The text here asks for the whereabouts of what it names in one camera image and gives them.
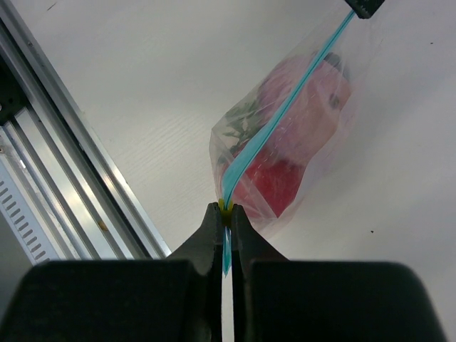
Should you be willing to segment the pink toy onion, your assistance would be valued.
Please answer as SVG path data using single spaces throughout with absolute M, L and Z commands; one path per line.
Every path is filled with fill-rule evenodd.
M 286 58 L 264 79 L 259 86 L 258 101 L 265 122 L 289 97 L 309 64 L 310 59 L 305 56 Z M 334 135 L 350 96 L 348 72 L 341 57 L 328 53 L 299 91 L 266 146 L 281 158 L 307 165 Z

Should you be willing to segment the clear zip top bag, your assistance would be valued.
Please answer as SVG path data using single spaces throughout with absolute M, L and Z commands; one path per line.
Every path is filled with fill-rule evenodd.
M 374 18 L 333 10 L 215 124 L 209 155 L 222 209 L 241 205 L 265 237 L 291 220 L 358 116 L 374 28 Z

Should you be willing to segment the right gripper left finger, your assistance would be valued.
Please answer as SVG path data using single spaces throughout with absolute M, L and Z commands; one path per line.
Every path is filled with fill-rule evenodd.
M 221 341 L 222 216 L 165 259 L 49 261 L 21 280 L 3 341 Z

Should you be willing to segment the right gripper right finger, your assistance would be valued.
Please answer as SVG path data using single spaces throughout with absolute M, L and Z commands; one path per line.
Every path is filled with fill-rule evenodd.
M 389 261 L 294 261 L 231 213 L 236 341 L 445 341 L 416 273 Z

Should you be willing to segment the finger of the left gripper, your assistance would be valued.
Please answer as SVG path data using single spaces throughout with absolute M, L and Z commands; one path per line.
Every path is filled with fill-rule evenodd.
M 360 19 L 370 19 L 385 0 L 345 0 Z

